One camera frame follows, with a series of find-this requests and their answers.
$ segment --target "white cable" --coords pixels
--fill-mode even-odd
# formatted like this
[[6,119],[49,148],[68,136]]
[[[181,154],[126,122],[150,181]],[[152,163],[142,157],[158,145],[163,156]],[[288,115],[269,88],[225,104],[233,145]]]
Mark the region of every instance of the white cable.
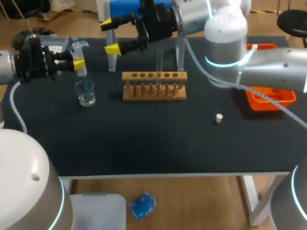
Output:
[[20,86],[20,81],[15,83],[14,86],[12,87],[11,89],[11,92],[10,92],[10,103],[11,103],[11,107],[12,107],[12,110],[13,112],[15,113],[21,127],[23,128],[23,132],[25,134],[27,134],[27,127],[25,126],[25,123],[24,123],[24,120],[22,119],[22,117],[20,116],[19,112],[17,111],[16,109],[16,106],[15,106],[15,103],[14,103],[14,93],[15,93],[15,90],[17,89],[17,87]]
[[191,45],[188,41],[188,39],[186,38],[185,39],[185,43],[187,45],[187,48],[189,50],[189,53],[191,54],[192,56],[192,59],[193,61],[195,62],[195,64],[197,65],[197,67],[200,69],[201,72],[203,72],[204,75],[206,75],[210,80],[212,81],[215,81],[217,83],[220,83],[220,84],[224,84],[224,85],[229,85],[229,86],[232,86],[232,87],[237,87],[238,89],[241,89],[241,90],[246,90],[246,91],[249,91],[249,92],[252,92],[256,95],[258,95],[259,97],[262,97],[264,100],[272,103],[273,105],[275,105],[277,108],[279,108],[280,110],[284,111],[287,115],[289,115],[291,118],[293,118],[295,121],[297,121],[300,125],[302,125],[304,128],[307,129],[307,123],[305,121],[303,121],[302,119],[300,119],[298,116],[296,116],[295,114],[293,114],[291,111],[289,111],[287,108],[283,107],[281,104],[279,104],[278,102],[274,101],[272,98],[248,87],[248,86],[245,86],[245,85],[237,85],[236,83],[233,83],[233,82],[229,82],[229,81],[225,81],[225,80],[221,80],[219,78],[216,78],[214,76],[212,76],[210,73],[208,73],[202,66],[201,64],[199,63],[199,61],[197,60],[192,48],[191,48]]

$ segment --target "test tube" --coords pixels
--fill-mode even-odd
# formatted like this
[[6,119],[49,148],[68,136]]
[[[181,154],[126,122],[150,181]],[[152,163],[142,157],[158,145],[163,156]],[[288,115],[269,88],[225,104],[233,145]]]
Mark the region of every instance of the test tube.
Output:
[[162,67],[163,67],[163,47],[158,47],[157,49],[157,76],[161,77],[162,75]]

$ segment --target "chair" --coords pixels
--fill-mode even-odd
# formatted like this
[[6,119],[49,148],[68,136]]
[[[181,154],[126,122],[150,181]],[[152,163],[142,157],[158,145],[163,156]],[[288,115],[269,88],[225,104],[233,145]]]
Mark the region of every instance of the chair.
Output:
[[290,0],[288,0],[288,10],[279,14],[280,1],[277,6],[277,25],[285,33],[290,35],[288,41],[290,47],[300,47],[303,40],[304,47],[307,48],[307,11],[291,10]]
[[50,9],[49,0],[15,0],[18,6],[14,5],[12,0],[0,0],[1,12],[8,19],[24,19],[27,30],[18,33],[12,40],[12,48],[18,52],[24,45],[25,40],[30,35],[50,35],[54,34],[46,28],[32,28],[29,18],[37,16],[40,12],[48,12]]

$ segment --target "water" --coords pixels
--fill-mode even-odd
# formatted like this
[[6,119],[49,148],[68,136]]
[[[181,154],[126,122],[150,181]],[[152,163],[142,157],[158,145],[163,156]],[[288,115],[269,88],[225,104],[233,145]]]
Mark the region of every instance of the water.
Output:
[[80,104],[83,106],[91,106],[95,104],[96,98],[93,92],[79,94]]

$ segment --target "black table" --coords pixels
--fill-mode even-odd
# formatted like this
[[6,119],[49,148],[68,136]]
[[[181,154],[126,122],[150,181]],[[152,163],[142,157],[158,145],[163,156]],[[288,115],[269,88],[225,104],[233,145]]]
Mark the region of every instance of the black table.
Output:
[[[56,82],[33,80],[14,97],[28,134],[60,176],[288,172],[304,158],[303,127],[282,112],[253,112],[243,91],[215,88],[188,51],[186,101],[129,102],[122,100],[122,71],[155,71],[159,44],[118,57],[117,72],[108,73],[105,40],[85,40],[94,106],[79,105],[74,73],[63,73]],[[203,38],[189,40],[204,64]],[[287,46],[284,37],[249,37],[248,42]],[[175,39],[164,41],[164,71],[176,71],[174,45]],[[5,128],[21,130],[9,105],[11,87],[2,102]],[[307,96],[296,95],[290,110],[307,120]],[[224,116],[219,125],[213,122],[217,113]]]

